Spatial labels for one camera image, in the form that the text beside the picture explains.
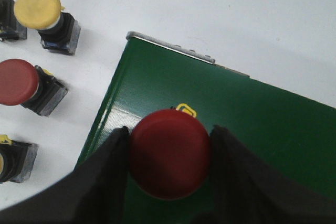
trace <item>white surface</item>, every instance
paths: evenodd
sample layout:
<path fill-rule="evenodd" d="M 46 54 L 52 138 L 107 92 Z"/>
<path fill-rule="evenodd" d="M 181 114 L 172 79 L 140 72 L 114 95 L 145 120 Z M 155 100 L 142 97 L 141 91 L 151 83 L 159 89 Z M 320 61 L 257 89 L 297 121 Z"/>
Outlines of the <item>white surface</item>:
<path fill-rule="evenodd" d="M 336 107 L 336 0 L 61 0 L 82 28 L 74 56 L 42 49 L 35 30 L 0 43 L 0 60 L 48 69 L 69 93 L 48 118 L 0 106 L 1 134 L 39 144 L 30 180 L 0 185 L 0 209 L 69 173 L 135 30 L 252 78 Z"/>

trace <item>yellow button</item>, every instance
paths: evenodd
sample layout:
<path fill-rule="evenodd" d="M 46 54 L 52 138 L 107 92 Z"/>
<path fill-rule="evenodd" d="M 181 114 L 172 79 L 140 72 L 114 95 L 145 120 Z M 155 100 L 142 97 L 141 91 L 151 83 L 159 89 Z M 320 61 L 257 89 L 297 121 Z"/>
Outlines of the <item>yellow button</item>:
<path fill-rule="evenodd" d="M 61 9 L 60 0 L 17 0 L 14 14 L 25 27 L 46 29 L 58 20 Z"/>

